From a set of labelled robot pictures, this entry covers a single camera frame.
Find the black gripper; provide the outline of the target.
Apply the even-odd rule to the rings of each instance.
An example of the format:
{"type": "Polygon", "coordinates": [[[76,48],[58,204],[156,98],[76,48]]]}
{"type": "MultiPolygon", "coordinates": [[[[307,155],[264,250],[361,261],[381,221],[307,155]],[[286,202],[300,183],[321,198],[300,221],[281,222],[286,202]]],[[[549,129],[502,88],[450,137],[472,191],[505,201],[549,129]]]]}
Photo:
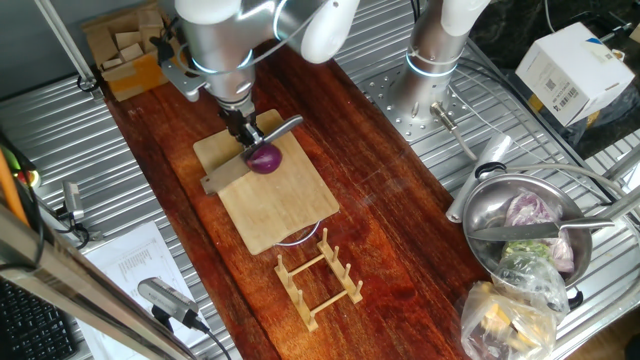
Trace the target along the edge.
{"type": "Polygon", "coordinates": [[[229,133],[245,146],[257,146],[263,141],[264,133],[257,126],[253,102],[220,102],[219,116],[227,125],[229,133]]]}

